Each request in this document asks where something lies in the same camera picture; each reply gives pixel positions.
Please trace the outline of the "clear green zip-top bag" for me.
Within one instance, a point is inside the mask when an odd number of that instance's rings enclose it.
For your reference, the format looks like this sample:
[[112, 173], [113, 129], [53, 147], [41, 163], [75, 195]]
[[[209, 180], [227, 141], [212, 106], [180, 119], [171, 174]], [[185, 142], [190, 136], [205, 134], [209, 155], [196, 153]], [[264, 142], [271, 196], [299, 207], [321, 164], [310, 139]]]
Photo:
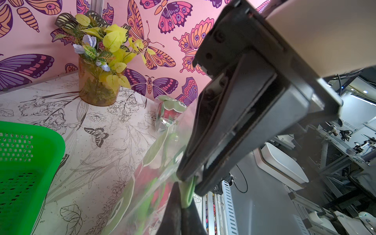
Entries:
[[125, 186], [103, 235], [156, 235], [175, 182], [182, 209], [194, 201], [196, 179], [182, 181], [177, 170], [192, 134], [196, 108], [194, 101], [150, 147]]

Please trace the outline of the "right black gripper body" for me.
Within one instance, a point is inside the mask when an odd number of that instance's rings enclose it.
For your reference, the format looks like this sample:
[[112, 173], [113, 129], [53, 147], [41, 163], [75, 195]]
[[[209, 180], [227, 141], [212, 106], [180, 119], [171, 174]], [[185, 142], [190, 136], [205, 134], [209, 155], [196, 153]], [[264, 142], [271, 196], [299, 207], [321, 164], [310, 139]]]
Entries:
[[340, 97], [247, 1], [232, 1], [222, 10], [193, 62], [211, 82], [221, 74], [275, 72], [271, 85], [293, 86], [310, 100], [301, 126], [339, 116]]

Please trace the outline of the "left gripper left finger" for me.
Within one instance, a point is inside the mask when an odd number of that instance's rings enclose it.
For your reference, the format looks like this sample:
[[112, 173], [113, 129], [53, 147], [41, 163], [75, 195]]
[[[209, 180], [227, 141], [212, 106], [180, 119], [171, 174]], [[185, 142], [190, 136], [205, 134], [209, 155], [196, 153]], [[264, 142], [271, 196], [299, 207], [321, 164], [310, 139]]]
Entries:
[[156, 235], [180, 235], [181, 234], [182, 206], [179, 183], [173, 184], [163, 220]]

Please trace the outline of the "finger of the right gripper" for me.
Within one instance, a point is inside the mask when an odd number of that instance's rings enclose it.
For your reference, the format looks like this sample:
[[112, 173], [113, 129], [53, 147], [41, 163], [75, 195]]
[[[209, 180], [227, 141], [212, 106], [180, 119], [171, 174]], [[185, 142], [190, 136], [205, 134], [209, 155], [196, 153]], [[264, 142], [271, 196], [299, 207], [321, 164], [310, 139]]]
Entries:
[[221, 74], [198, 99], [193, 132], [177, 176], [188, 181], [198, 172], [216, 181], [229, 166], [230, 152], [258, 114], [256, 102], [276, 79], [275, 72]]
[[269, 86], [254, 106], [258, 114], [252, 117], [249, 128], [231, 150], [225, 173], [216, 181], [204, 182], [202, 178], [195, 193], [203, 196], [211, 191], [239, 161], [273, 137], [298, 131], [297, 124], [307, 115], [309, 105], [310, 100], [293, 86]]

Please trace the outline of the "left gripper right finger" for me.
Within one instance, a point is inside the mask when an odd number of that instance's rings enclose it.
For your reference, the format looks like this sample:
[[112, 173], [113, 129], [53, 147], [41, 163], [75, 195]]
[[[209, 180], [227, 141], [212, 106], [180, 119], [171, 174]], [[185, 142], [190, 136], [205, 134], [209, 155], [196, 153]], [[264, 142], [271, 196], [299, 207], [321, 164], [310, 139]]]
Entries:
[[181, 235], [207, 235], [194, 201], [181, 213]]

